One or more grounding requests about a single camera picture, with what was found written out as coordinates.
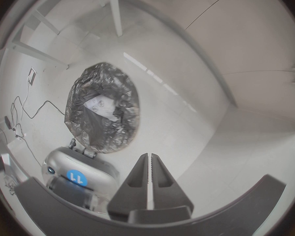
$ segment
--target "white tile floor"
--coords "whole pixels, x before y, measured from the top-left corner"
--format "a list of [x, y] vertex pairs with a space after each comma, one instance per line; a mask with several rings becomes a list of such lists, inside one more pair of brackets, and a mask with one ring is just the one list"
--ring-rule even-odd
[[[46, 16], [61, 30], [58, 36], [43, 24], [35, 31], [24, 27], [23, 42], [68, 63], [69, 69], [6, 51], [0, 69], [0, 118], [11, 118], [11, 103], [17, 95], [25, 99], [31, 66], [37, 76], [24, 108], [32, 116], [45, 100], [64, 112], [69, 90], [83, 70], [109, 62], [129, 75], [140, 99], [141, 119], [133, 142], [119, 152], [98, 155], [117, 168], [121, 183], [141, 154], [156, 153], [195, 204], [193, 216], [229, 203], [267, 173], [287, 183], [282, 198], [290, 202], [295, 196], [295, 125], [228, 108], [209, 69], [180, 37], [128, 4], [121, 3], [120, 11], [120, 38], [109, 4], [101, 8], [98, 0], [59, 2]], [[24, 115], [22, 129], [40, 163], [73, 137], [51, 105], [44, 106], [33, 120]], [[27, 159], [31, 154], [24, 142], [15, 140], [12, 131], [6, 134], [12, 153], [40, 179], [37, 167], [33, 169], [35, 161]], [[280, 204], [276, 216], [286, 209]], [[271, 218], [273, 222], [275, 216], [269, 217], [270, 224]]]

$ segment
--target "power socket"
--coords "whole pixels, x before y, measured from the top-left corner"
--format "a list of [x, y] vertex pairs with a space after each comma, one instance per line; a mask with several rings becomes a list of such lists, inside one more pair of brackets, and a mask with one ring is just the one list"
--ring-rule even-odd
[[33, 85], [36, 74], [37, 74], [37, 72], [34, 70], [33, 67], [31, 67], [30, 72], [29, 72], [29, 82], [30, 82], [31, 86]]

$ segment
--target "blue round sticker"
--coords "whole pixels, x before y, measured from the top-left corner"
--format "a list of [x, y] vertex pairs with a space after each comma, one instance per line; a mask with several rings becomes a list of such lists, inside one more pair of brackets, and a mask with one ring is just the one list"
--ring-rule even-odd
[[67, 178], [78, 185], [86, 186], [87, 185], [87, 178], [83, 175], [82, 172], [77, 170], [69, 170], [67, 172]]

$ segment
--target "black trash bag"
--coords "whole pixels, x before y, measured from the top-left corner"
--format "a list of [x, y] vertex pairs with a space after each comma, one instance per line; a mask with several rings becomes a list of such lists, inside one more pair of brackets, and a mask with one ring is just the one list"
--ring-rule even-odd
[[[83, 104], [104, 95], [114, 100], [117, 121], [92, 112]], [[87, 149], [111, 153], [126, 147], [139, 125], [139, 98], [130, 78], [108, 63], [99, 63], [84, 70], [69, 93], [64, 123]]]

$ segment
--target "blue button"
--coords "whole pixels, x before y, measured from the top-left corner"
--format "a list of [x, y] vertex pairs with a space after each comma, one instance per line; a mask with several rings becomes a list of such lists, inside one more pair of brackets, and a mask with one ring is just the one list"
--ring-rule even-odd
[[55, 171], [52, 167], [48, 167], [48, 171], [50, 174], [55, 174]]
[[87, 186], [87, 178], [82, 172], [77, 170], [69, 170], [67, 172], [67, 178], [78, 185]]

